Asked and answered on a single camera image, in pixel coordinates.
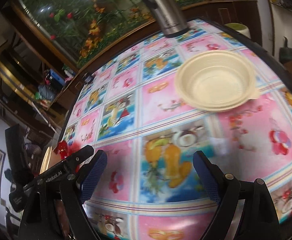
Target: pink tablecloth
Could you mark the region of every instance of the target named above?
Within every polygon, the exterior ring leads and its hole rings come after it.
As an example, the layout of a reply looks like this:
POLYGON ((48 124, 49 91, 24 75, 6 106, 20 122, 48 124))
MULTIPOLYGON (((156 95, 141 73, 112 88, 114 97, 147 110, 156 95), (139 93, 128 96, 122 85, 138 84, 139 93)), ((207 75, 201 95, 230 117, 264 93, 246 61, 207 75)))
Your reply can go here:
POLYGON ((216 206, 193 168, 196 150, 237 179, 264 179, 280 222, 292 214, 291 93, 237 40, 201 20, 189 24, 183 36, 155 35, 103 66, 69 119, 64 140, 70 147, 107 152, 107 168, 84 208, 92 225, 112 238, 200 238, 216 206), (259 99, 212 113, 179 98, 178 67, 217 49, 254 64, 259 99))

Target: bottle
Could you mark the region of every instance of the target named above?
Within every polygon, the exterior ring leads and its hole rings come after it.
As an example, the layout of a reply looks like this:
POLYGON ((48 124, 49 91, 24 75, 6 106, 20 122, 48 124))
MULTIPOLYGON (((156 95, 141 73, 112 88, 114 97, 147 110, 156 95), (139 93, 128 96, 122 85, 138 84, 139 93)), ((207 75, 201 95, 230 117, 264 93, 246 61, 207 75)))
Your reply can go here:
POLYGON ((68 67, 68 66, 65 65, 65 64, 63 65, 62 70, 64 70, 65 73, 66 73, 66 71, 69 72, 73 77, 76 75, 76 73, 75 73, 70 67, 68 67))
POLYGON ((68 71, 64 69, 65 74, 67 75, 67 77, 69 78, 73 78, 73 75, 68 71))
POLYGON ((175 38, 189 31, 186 18, 175 0, 142 0, 157 20, 167 38, 175 38))

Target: tablecloth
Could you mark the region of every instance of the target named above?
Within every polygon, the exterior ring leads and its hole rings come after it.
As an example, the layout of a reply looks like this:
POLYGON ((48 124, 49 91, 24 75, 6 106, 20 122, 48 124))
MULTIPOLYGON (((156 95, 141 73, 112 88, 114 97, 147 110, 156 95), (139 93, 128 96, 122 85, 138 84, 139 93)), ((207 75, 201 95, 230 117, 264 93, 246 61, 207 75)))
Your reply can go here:
POLYGON ((111 238, 200 238, 216 204, 193 168, 197 150, 237 179, 264 179, 280 222, 292 215, 292 94, 227 33, 199 19, 189 26, 174 39, 154 35, 100 68, 69 118, 69 147, 89 144, 107 153, 107 167, 84 209, 111 238), (221 113, 187 105, 174 88, 176 70, 209 50, 248 58, 260 97, 221 113))

